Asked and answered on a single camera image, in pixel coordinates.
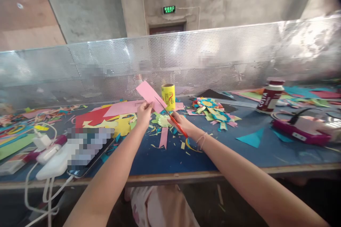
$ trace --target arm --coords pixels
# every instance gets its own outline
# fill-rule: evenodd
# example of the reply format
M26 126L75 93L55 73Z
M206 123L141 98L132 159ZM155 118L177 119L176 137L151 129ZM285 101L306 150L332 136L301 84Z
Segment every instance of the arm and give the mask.
M194 141L205 134L182 115L172 115ZM209 135L202 142L200 139L203 151L269 226L329 226L288 189L235 151Z
M105 227L110 213L127 182L132 162L149 125L152 105L143 103L137 124L92 179L64 227Z

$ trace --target yellow tape roll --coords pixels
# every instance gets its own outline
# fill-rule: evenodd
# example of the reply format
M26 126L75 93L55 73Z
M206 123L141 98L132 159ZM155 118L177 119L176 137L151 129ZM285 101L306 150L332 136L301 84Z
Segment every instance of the yellow tape roll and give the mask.
M161 87L162 100L167 104L168 111L175 110L175 86L174 84L164 84Z

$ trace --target blue table surface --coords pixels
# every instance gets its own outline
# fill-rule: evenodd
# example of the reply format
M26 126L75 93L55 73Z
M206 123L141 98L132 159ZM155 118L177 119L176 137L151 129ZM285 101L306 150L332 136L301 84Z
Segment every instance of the blue table surface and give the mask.
M189 97L179 98L185 106L191 106L192 101ZM236 98L239 101L254 102L249 99ZM62 117L63 121L56 122L54 127L57 129L58 134L64 133L67 128L74 125L69 120L73 115L81 115L100 105L89 105L84 110L74 111L71 114ZM206 131L208 134L213 133L213 137L219 140L224 145L230 147L258 167L281 167L281 166L296 166L306 164L326 164L341 162L341 154L326 148L307 145L299 141L292 143L284 143L280 141L277 136L270 129L270 122L272 118L269 115L256 112L253 108L236 106L237 111L231 113L236 115L242 120L237 121L238 127L233 128L228 126L228 130L218 132L219 124L212 125L205 119L204 116L189 116L186 118L192 123ZM284 109L287 111L294 111L290 107L277 107L276 111ZM247 145L239 140L237 137L245 136L264 128L263 137L259 148ZM53 136L53 131L48 131L50 137ZM140 148L136 154L134 162L131 167L130 175L148 175L148 174L165 174L165 173L183 173L183 172L197 172L197 171L216 171L217 168L208 158L205 153L198 153L185 148L180 148L181 141L185 142L185 137L177 134L173 138L171 131L168 131L167 149L158 149L161 134L150 136L146 133ZM192 147L196 148L195 141L189 139ZM333 148L341 149L341 146L331 145ZM0 164L8 160L11 156L0 161ZM34 163L28 163L13 175L0 177L1 182L23 182L26 178L28 171ZM102 161L98 161L93 168L87 173L86 177L93 177L99 170ZM31 173L30 180L35 179L35 175L42 168L38 165ZM68 178L65 173L59 178Z

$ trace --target bottle label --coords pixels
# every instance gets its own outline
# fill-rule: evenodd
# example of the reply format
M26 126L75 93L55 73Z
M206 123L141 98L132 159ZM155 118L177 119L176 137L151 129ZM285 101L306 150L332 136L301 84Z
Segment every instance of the bottle label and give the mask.
M282 91L264 89L262 99L260 100L257 109L264 112L272 112L281 95Z

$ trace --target hand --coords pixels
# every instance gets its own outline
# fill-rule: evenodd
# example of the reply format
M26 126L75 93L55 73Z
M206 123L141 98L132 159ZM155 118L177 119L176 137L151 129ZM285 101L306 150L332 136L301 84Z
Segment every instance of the hand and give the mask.
M187 120L183 115L178 114L177 112L173 112L172 116L177 121L177 123L181 126L181 128L187 133L187 135L191 138L196 137L196 135L200 134L202 135L202 130L199 129L197 126L195 126L193 123L191 123L189 120ZM170 124L174 126L178 130L178 132L181 133L181 131L177 128L177 126L174 124L174 122L168 118L167 119Z
M153 103L149 104L148 102L142 103L137 109L137 124L139 126L148 128L150 115L153 110Z

